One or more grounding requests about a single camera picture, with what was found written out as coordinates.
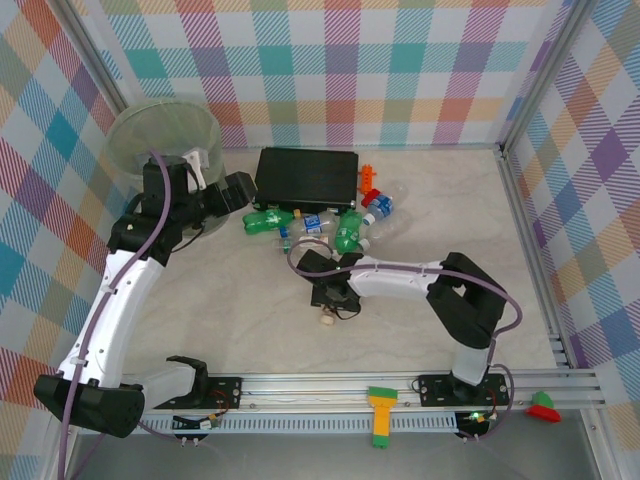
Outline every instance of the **yellow and green toy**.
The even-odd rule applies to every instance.
[[[373,446],[387,448],[391,429],[391,408],[398,403],[398,391],[369,387],[369,403],[373,407]]]

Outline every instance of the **label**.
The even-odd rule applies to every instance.
[[[388,217],[393,212],[393,203],[386,195],[378,195],[371,200],[371,205],[380,210],[385,217]]]
[[[304,217],[303,220],[307,233],[322,233],[322,224],[320,223],[320,217],[318,215],[309,215]]]
[[[280,215],[278,215],[276,210],[267,210],[266,214],[267,225],[277,225],[280,223]]]
[[[342,227],[338,229],[338,233],[336,234],[336,237],[342,237],[342,238],[349,239],[353,242],[357,242],[359,235],[358,235],[358,232],[354,232],[353,230],[349,230],[348,228]]]

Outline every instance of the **green plastic bottle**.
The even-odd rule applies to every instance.
[[[360,225],[362,215],[355,210],[349,210],[340,217],[340,225],[336,232],[336,250],[340,255],[354,252],[360,241]]]
[[[242,217],[244,231],[247,232],[248,235],[255,235],[256,233],[286,227],[292,220],[293,213],[284,212],[277,208],[265,210],[264,212],[249,213]]]

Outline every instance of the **black box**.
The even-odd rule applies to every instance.
[[[353,152],[264,148],[256,173],[257,210],[280,208],[303,213],[354,208],[358,155]]]

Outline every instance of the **orange toy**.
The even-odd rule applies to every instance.
[[[369,164],[363,165],[362,170],[360,170],[360,193],[366,195],[373,189],[373,176],[376,172],[373,170],[373,167]]]

